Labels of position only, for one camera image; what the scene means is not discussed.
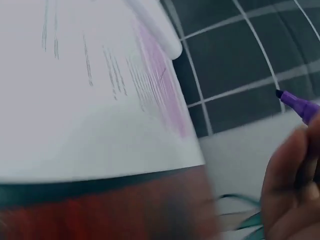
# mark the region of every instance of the hand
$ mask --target hand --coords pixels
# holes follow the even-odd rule
[[[269,161],[261,193],[267,240],[320,239],[319,156],[320,114],[308,128],[296,129]]]

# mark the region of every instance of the dark tile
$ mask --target dark tile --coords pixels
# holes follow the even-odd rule
[[[204,98],[271,75],[245,21],[196,35],[187,43]]]
[[[274,72],[284,72],[304,64],[295,41],[277,13],[254,17],[251,23]]]
[[[184,35],[239,15],[232,0],[172,0]]]
[[[243,10],[250,11],[285,1],[287,0],[239,0],[239,3]]]
[[[320,33],[320,7],[304,8],[315,29]]]
[[[311,84],[314,95],[320,97],[320,71],[310,74]]]
[[[300,10],[284,11],[279,12],[279,16],[282,17],[304,61],[309,63],[320,59],[320,42],[303,13]]]
[[[200,101],[194,74],[185,50],[182,51],[180,57],[173,60],[173,66],[186,104],[189,105]]]
[[[274,84],[269,84],[207,102],[213,132],[222,132],[279,113],[281,109],[275,89]]]
[[[202,106],[196,105],[189,108],[190,117],[198,138],[208,136],[204,111]]]

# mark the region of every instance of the highlighter tip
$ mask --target highlighter tip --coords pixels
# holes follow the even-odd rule
[[[284,94],[284,91],[278,89],[275,90],[275,95],[278,99],[281,99],[282,94]]]

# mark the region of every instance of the paper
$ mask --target paper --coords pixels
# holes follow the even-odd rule
[[[119,0],[0,2],[0,178],[203,164],[171,61]]]

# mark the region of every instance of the marker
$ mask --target marker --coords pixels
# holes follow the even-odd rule
[[[275,95],[281,102],[292,108],[301,118],[305,124],[309,124],[313,117],[317,114],[320,106],[296,97],[288,91],[281,91],[276,89]]]

